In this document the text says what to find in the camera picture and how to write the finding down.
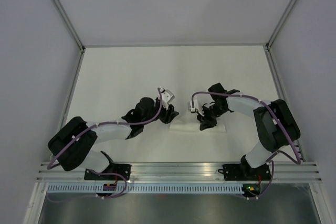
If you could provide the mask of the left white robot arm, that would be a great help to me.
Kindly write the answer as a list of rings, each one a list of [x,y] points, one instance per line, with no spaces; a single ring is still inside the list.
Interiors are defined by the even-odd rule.
[[[76,116],[49,141],[48,148],[54,159],[47,168],[61,166],[68,172],[82,167],[108,180],[114,176],[114,162],[107,152],[95,151],[95,145],[134,138],[143,132],[145,125],[157,120],[169,124],[178,115],[173,105],[161,104],[159,98],[144,97],[112,124],[87,122]]]

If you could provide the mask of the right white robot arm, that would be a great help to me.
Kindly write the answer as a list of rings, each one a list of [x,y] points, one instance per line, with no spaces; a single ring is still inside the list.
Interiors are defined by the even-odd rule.
[[[214,128],[217,119],[227,112],[238,112],[254,119],[258,143],[240,160],[239,172],[243,178],[254,178],[260,167],[282,153],[284,146],[290,146],[294,156],[287,153],[284,155],[296,165],[301,164],[300,155],[294,145],[301,137],[301,132],[286,101],[264,101],[236,89],[226,90],[220,83],[205,91],[212,98],[210,105],[200,105],[195,98],[199,94],[200,92],[195,92],[191,96],[190,112],[197,114],[202,131]]]

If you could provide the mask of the white cloth napkin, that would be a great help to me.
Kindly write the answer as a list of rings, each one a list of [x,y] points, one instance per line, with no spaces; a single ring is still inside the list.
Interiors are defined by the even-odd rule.
[[[201,130],[201,124],[198,120],[194,118],[179,118],[170,124],[170,131],[188,133],[226,133],[226,126],[221,123],[215,127]]]

